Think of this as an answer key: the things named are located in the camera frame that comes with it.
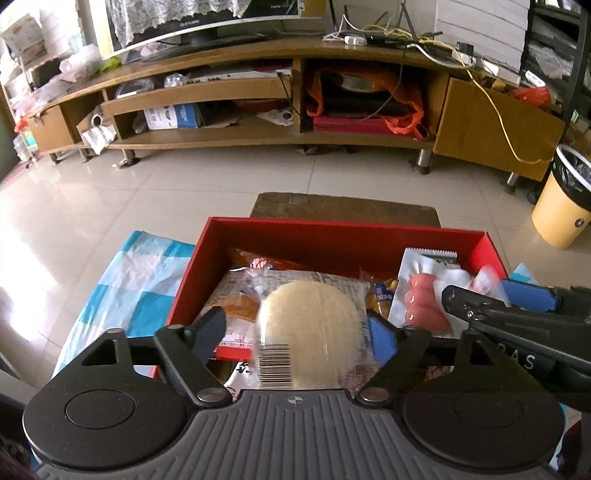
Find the plastic wrapper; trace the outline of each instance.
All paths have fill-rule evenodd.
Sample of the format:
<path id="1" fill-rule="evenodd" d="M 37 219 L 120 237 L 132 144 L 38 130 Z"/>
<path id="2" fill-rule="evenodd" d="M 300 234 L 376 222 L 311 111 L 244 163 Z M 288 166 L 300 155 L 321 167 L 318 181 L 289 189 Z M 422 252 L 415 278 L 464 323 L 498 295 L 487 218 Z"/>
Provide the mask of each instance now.
<path id="1" fill-rule="evenodd" d="M 370 284 L 370 289 L 365 299 L 365 306 L 379 313 L 382 318 L 387 319 L 390 315 L 390 308 L 394 299 L 394 292 L 398 286 L 396 278 L 379 281 L 371 275 L 362 273 L 362 278 Z"/>
<path id="2" fill-rule="evenodd" d="M 230 270 L 224 275 L 202 308 L 200 316 L 211 307 L 220 306 L 226 313 L 226 335 L 220 346 L 252 350 L 255 343 L 255 321 L 259 299 L 252 288 L 247 268 Z"/>
<path id="3" fill-rule="evenodd" d="M 164 88 L 180 87 L 186 85 L 189 82 L 189 78 L 185 77 L 180 73 L 172 73 L 164 79 Z"/>
<path id="4" fill-rule="evenodd" d="M 149 92 L 154 90 L 154 88 L 154 79 L 151 77 L 132 80 L 119 85 L 115 92 L 115 98 L 125 98 L 138 93 Z"/>
<path id="5" fill-rule="evenodd" d="M 396 327 L 413 325 L 438 337 L 459 338 L 468 323 L 444 311 L 441 293 L 448 285 L 468 288 L 508 304 L 493 268 L 485 266 L 473 278 L 455 265 L 446 265 L 407 248 L 388 321 Z"/>
<path id="6" fill-rule="evenodd" d="M 544 105 L 550 105 L 552 98 L 550 96 L 550 90 L 548 87 L 539 88 L 518 88 L 512 92 L 508 92 L 506 95 L 519 100 L 520 102 L 533 105 L 540 108 Z"/>
<path id="7" fill-rule="evenodd" d="M 354 393 L 373 376 L 367 282 L 308 271 L 250 272 L 261 299 L 254 355 L 261 388 Z"/>
<path id="8" fill-rule="evenodd" d="M 228 256 L 235 267 L 248 267 L 264 270 L 303 270 L 299 263 L 277 258 L 265 257 L 239 248 L 228 248 Z"/>
<path id="9" fill-rule="evenodd" d="M 71 83 L 79 82 L 98 72 L 100 62 L 99 47 L 86 45 L 60 63 L 60 78 Z"/>

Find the barcode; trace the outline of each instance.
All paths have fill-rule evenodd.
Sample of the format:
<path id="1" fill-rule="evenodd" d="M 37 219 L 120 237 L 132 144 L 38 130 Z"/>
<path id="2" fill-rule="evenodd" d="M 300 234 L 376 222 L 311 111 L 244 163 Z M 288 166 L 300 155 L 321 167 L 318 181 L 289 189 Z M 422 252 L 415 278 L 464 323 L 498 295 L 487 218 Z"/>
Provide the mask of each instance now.
<path id="1" fill-rule="evenodd" d="M 285 344 L 261 345 L 259 351 L 259 377 L 261 388 L 266 390 L 290 390 L 290 346 Z"/>

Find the blue checkered cloth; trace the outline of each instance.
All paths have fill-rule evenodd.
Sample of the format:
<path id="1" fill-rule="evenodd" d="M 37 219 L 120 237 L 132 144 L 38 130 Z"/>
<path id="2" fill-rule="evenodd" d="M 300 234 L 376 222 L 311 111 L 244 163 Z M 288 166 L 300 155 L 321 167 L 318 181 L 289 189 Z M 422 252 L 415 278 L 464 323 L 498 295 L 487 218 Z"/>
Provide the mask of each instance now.
<path id="1" fill-rule="evenodd" d="M 124 328 L 128 337 L 139 337 L 162 327 L 194 249 L 170 238 L 133 232 L 80 312 L 54 375 L 105 330 Z"/>

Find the wooden tv stand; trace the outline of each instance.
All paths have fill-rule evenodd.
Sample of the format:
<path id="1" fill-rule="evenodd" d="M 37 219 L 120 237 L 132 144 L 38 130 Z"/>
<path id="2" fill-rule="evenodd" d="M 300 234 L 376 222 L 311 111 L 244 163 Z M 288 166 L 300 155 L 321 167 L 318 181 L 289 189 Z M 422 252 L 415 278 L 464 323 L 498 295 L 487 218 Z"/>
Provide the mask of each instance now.
<path id="1" fill-rule="evenodd" d="M 123 99 L 115 99 L 116 88 L 130 80 L 153 75 L 186 71 L 200 66 L 245 60 L 288 59 L 293 64 L 291 82 L 285 86 L 298 111 L 304 111 L 303 77 L 319 59 L 377 61 L 404 64 L 403 76 L 415 79 L 423 92 L 426 140 L 396 135 L 368 135 L 343 132 L 314 132 L 309 122 L 294 115 L 289 127 L 271 124 L 257 117 L 243 118 L 238 125 L 219 129 L 176 129 L 146 131 L 136 134 L 131 124 L 137 111 L 173 103 L 206 100 L 237 100 L 253 98 L 285 98 L 279 78 L 217 80 L 169 89 L 153 90 Z M 542 178 L 546 163 L 526 165 L 511 154 L 488 100 L 477 87 L 462 77 L 462 70 L 450 70 L 433 63 L 416 50 L 394 50 L 379 47 L 352 47 L 340 42 L 324 42 L 319 37 L 282 37 L 241 46 L 222 47 L 154 63 L 137 61 L 80 85 L 48 105 L 28 123 L 43 154 L 78 149 L 87 153 L 76 125 L 96 105 L 113 117 L 117 139 L 108 146 L 123 151 L 132 160 L 134 150 L 167 150 L 172 148 L 225 147 L 230 145 L 375 145 L 420 150 L 415 169 L 428 171 L 431 152 L 462 160 L 501 168 L 532 179 Z M 514 144 L 522 157 L 552 158 L 564 124 L 561 120 L 529 105 L 492 92 L 495 103 L 506 115 L 506 126 L 514 135 Z M 517 113 L 520 120 L 509 116 Z M 467 135 L 465 123 L 478 122 L 480 130 L 471 128 Z"/>

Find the trash can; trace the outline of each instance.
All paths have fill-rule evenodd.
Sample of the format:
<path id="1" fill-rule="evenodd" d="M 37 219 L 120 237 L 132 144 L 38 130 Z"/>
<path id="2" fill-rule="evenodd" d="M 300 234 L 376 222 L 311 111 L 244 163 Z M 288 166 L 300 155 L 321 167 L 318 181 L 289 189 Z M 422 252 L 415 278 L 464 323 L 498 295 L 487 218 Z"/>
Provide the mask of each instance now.
<path id="1" fill-rule="evenodd" d="M 553 247 L 567 248 L 591 220 L 591 163 L 576 150 L 559 145 L 552 175 L 531 220 Z"/>

